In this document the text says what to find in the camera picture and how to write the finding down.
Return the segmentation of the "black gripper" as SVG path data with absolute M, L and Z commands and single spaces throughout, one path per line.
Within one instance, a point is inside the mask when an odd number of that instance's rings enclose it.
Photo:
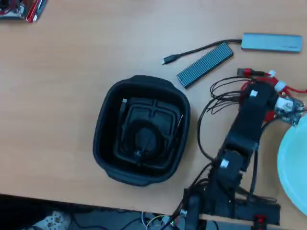
M 260 84 L 260 100 L 266 112 L 272 111 L 276 103 L 278 94 L 275 88 L 268 83 Z

